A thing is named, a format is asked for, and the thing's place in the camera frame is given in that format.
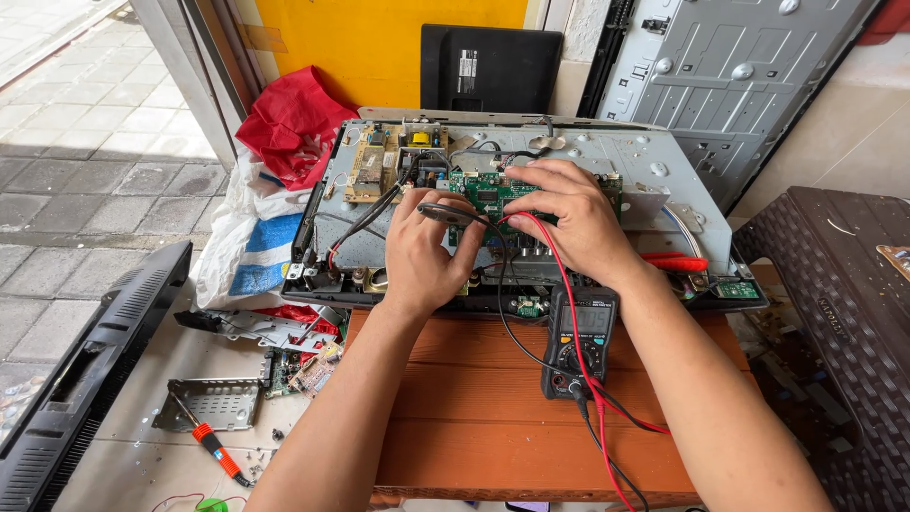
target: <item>metal back panel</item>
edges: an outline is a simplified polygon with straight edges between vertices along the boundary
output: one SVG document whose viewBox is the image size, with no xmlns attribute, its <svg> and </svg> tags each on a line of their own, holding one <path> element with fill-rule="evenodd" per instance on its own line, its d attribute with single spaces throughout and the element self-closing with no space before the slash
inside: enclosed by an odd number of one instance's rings
<svg viewBox="0 0 910 512">
<path fill-rule="evenodd" d="M 875 0 L 641 0 L 597 118 L 667 127 L 721 210 Z"/>
</svg>

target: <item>wooden table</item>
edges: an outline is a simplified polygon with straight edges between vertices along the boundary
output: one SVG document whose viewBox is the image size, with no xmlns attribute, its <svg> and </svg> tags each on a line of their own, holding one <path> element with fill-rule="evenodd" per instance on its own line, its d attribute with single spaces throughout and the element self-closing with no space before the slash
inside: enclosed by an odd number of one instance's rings
<svg viewBox="0 0 910 512">
<path fill-rule="evenodd" d="M 366 312 L 354 312 L 349 340 L 366 318 Z M 702 315 L 699 324 L 752 380 L 725 316 Z M 543 355 L 546 328 L 512 329 L 532 353 Z M 606 389 L 633 415 L 666 425 L 621 324 L 613 332 Z M 591 416 L 596 429 L 593 407 Z M 606 422 L 611 457 L 651 508 L 701 502 L 669 436 L 640 430 L 609 411 Z M 625 495 L 636 505 L 631 491 Z M 436 319 L 420 334 L 401 381 L 371 505 L 395 507 L 414 497 L 619 501 L 578 407 L 543 398 L 541 368 L 501 323 Z"/>
</svg>

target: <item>red probe wire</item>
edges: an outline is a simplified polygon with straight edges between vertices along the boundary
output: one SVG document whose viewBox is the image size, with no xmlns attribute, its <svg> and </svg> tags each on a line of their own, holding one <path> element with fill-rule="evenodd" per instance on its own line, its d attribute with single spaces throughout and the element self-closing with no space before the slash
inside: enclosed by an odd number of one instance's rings
<svg viewBox="0 0 910 512">
<path fill-rule="evenodd" d="M 556 251 L 556 244 L 553 243 L 553 240 L 550 238 L 550 234 L 543 227 L 543 223 L 541 222 L 541 220 L 538 219 L 537 217 L 534 217 L 527 211 L 519 211 L 517 213 L 512 213 L 511 215 L 506 215 L 505 217 L 500 219 L 500 223 L 504 222 L 509 217 L 514 217 L 516 215 L 521 215 L 522 217 L 527 217 L 527 218 L 533 220 L 534 224 L 537 224 L 538 229 L 540 229 L 541 232 L 543 233 L 543 238 L 545 238 L 547 240 L 547 245 L 550 246 L 550 249 L 553 251 L 553 256 L 556 258 L 556 264 L 559 265 L 560 274 L 562 274 L 562 280 L 566 283 L 566 294 L 569 296 L 569 309 L 571 311 L 571 329 L 572 329 L 572 334 L 575 335 L 575 352 L 578 354 L 579 366 L 581 367 L 581 375 L 584 377 L 584 381 L 586 383 L 588 383 L 588 386 L 593 391 L 594 383 L 596 381 L 591 379 L 591 376 L 588 375 L 588 369 L 585 367 L 584 360 L 581 358 L 581 341 L 579 340 L 579 336 L 578 336 L 578 319 L 575 316 L 575 298 L 572 296 L 572 293 L 571 293 L 571 281 L 569 281 L 569 276 L 566 274 L 565 266 L 562 265 L 562 258 L 560 258 L 559 252 Z M 623 502 L 623 504 L 625 506 L 627 506 L 629 508 L 629 510 L 631 512 L 635 512 L 635 508 L 632 507 L 632 504 L 630 504 L 629 500 L 626 499 L 625 494 L 623 494 L 622 489 L 620 488 L 619 482 L 616 481 L 616 475 L 613 474 L 613 469 L 610 467 L 610 455 L 607 453 L 607 444 L 605 442 L 606 436 L 604 435 L 604 428 L 603 428 L 604 407 L 609 406 L 614 411 L 617 411 L 617 412 L 619 412 L 619 411 L 615 407 L 613 407 L 611 404 L 607 404 L 607 401 L 604 400 L 604 398 L 602 396 L 600 396 L 599 394 L 593 393 L 593 395 L 594 395 L 594 403 L 597 404 L 597 418 L 600 421 L 601 451 L 603 452 L 603 463 L 607 466 L 607 474 L 610 475 L 610 480 L 613 483 L 613 487 L 616 488 L 616 493 L 620 495 L 620 500 Z"/>
</svg>

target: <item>chip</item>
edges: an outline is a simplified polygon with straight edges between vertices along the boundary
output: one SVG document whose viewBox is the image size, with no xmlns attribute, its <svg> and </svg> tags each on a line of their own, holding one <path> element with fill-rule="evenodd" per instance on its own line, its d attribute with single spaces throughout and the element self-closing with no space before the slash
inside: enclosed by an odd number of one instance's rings
<svg viewBox="0 0 910 512">
<path fill-rule="evenodd" d="M 478 190 L 477 200 L 482 202 L 496 202 L 500 198 L 500 193 L 496 190 Z"/>
</svg>

